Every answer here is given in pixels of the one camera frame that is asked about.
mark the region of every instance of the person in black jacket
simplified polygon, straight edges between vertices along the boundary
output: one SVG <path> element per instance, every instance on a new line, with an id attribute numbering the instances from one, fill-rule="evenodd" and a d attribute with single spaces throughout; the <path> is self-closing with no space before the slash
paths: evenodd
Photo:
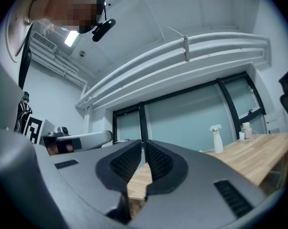
<path id="1" fill-rule="evenodd" d="M 16 132 L 19 133 L 24 132 L 28 116 L 32 114 L 32 109 L 30 108 L 28 103 L 29 103 L 29 93 L 24 92 L 24 96 L 18 106 L 18 115 L 17 115 L 18 117 L 14 128 L 14 131 Z"/>

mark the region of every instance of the headset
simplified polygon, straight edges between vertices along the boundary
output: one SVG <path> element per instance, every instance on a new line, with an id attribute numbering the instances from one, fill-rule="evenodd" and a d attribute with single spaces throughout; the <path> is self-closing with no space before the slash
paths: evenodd
<path id="1" fill-rule="evenodd" d="M 106 0 L 97 0 L 97 14 L 102 14 L 102 11 L 105 12 L 105 19 L 104 22 L 99 22 L 97 26 L 80 26 L 79 31 L 77 31 L 79 34 L 85 34 L 91 31 L 94 27 L 96 27 L 93 31 L 93 37 L 92 40 L 94 42 L 98 42 L 113 26 L 115 26 L 116 21 L 115 19 L 109 19 L 107 20 L 107 11 L 106 11 Z"/>

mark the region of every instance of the white vase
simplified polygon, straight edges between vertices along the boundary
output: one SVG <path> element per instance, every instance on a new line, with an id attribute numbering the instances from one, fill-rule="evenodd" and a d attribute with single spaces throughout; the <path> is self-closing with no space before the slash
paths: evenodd
<path id="1" fill-rule="evenodd" d="M 222 140 L 220 137 L 219 131 L 213 132 L 214 134 L 214 148 L 215 148 L 215 153 L 219 154 L 224 151 L 224 145 L 222 144 Z"/>

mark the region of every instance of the wooden table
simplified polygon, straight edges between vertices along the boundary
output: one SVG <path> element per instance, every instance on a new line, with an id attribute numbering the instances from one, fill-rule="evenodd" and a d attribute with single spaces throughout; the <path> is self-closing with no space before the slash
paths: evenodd
<path id="1" fill-rule="evenodd" d="M 259 186 L 271 169 L 288 154 L 288 133 L 257 135 L 253 142 L 233 142 L 224 147 L 221 154 L 214 151 L 206 152 L 248 178 Z M 144 200 L 146 186 L 152 183 L 148 163 L 138 169 L 128 183 L 128 197 L 135 200 Z"/>

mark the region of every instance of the white wall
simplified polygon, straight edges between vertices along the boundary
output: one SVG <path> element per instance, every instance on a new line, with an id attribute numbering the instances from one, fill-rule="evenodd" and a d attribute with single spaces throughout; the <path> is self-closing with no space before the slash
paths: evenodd
<path id="1" fill-rule="evenodd" d="M 33 114 L 56 127 L 65 126 L 70 135 L 83 134 L 84 113 L 74 107 L 82 91 L 79 86 L 32 60 L 23 90 L 30 94 Z"/>
<path id="2" fill-rule="evenodd" d="M 283 89 L 278 81 L 288 71 L 288 24 L 272 0 L 259 0 L 257 18 L 251 33 L 270 39 L 271 65 L 258 66 L 252 77 L 255 83 L 256 78 L 263 80 L 274 109 L 279 109 L 282 107 L 279 98 L 283 95 Z M 273 111 L 270 106 L 265 105 L 265 108 L 267 114 Z"/>

